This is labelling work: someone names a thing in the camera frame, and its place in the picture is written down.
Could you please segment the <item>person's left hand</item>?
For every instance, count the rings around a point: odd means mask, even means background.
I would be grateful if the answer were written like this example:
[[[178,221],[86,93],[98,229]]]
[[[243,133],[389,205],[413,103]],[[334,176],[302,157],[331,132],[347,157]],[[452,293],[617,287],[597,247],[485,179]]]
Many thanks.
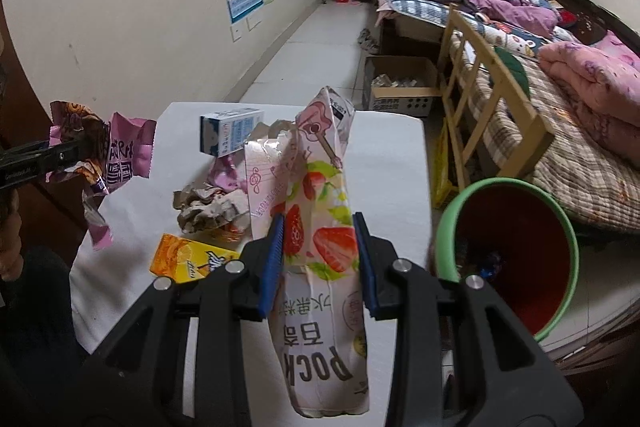
[[[8,214],[1,221],[0,269],[1,278],[6,282],[16,281],[21,276],[24,265],[20,236],[22,219],[18,207],[20,207],[20,195],[13,190]]]

